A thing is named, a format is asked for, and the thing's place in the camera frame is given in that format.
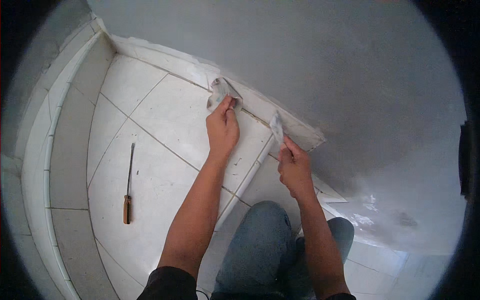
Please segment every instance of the screwdriver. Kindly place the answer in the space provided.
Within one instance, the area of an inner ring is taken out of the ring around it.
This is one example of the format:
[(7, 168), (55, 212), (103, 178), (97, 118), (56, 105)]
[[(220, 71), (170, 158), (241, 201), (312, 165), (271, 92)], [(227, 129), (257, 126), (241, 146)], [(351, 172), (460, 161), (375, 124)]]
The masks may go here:
[(133, 161), (134, 148), (135, 148), (135, 143), (132, 143), (132, 153), (130, 154), (130, 168), (128, 170), (127, 194), (124, 196), (125, 200), (123, 201), (123, 223), (125, 224), (130, 224), (130, 218), (132, 217), (132, 197), (129, 196), (129, 191), (130, 191), (130, 176), (132, 175), (132, 161)]

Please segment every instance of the forearm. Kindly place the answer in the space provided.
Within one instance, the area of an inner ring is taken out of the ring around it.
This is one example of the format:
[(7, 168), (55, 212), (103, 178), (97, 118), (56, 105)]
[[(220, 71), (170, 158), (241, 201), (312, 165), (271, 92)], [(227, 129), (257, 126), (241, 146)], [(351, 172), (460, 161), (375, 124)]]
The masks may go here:
[(349, 293), (340, 252), (313, 188), (298, 197), (297, 201), (305, 236), (307, 266), (315, 294), (324, 299), (336, 293)]
[(173, 266), (197, 277), (213, 234), (227, 157), (209, 156), (168, 230), (158, 266)]

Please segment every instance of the floor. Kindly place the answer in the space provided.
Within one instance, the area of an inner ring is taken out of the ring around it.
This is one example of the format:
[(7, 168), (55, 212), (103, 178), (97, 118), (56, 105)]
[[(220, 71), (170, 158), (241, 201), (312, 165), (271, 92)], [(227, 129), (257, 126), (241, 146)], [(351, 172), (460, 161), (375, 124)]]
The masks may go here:
[[(87, 185), (98, 250), (122, 300), (135, 299), (144, 288), (158, 263), (168, 227), (206, 159), (204, 119), (209, 95), (202, 87), (126, 56), (116, 56), (107, 73), (90, 132)], [(278, 162), (272, 156), (261, 164), (257, 161), (270, 138), (269, 129), (243, 111), (238, 119), (240, 142), (227, 167), (219, 214), (230, 201), (238, 201), (216, 228), (202, 261), (197, 284), (207, 292), (213, 290), (223, 256), (250, 206), (277, 201), (293, 228), (300, 230), (298, 206), (278, 181)], [(132, 143), (133, 215), (132, 223), (124, 225), (122, 205)], [(258, 171), (246, 184), (255, 164), (260, 164)], [(344, 268), (347, 285), (359, 300), (421, 299), (447, 262), (448, 257), (354, 242)]]

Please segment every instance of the finger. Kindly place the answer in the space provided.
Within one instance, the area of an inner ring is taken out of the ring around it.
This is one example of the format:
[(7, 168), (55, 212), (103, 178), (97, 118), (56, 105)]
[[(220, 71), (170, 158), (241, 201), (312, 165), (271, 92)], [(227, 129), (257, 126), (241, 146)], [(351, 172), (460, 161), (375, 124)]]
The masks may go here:
[(288, 136), (283, 137), (283, 141), (285, 142), (286, 147), (292, 152), (293, 156), (298, 156), (302, 155), (305, 151), (303, 151), (300, 146), (298, 146), (292, 139), (290, 139)]
[(235, 115), (235, 111), (231, 108), (227, 109), (227, 112), (225, 113), (227, 117), (227, 127), (238, 127), (239, 123), (237, 121), (237, 116)]
[(222, 102), (220, 102), (220, 104), (216, 107), (213, 113), (224, 115), (228, 107), (230, 106), (231, 102), (232, 102), (232, 97), (228, 95), (225, 96), (225, 98), (223, 98)]
[(280, 164), (288, 163), (292, 161), (292, 158), (292, 152), (284, 143), (282, 143), (280, 145), (280, 152), (278, 153), (278, 160), (280, 161)]

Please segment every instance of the blue jeans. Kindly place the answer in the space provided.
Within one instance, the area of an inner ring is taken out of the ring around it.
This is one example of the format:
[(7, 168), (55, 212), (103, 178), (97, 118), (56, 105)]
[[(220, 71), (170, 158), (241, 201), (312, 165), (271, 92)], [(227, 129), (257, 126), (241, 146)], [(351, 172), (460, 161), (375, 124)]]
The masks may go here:
[[(327, 223), (345, 263), (353, 242), (353, 226), (340, 217)], [(295, 241), (287, 213), (280, 205), (264, 201), (247, 212), (218, 271), (215, 292), (282, 294), (288, 299), (313, 296), (305, 240)]]

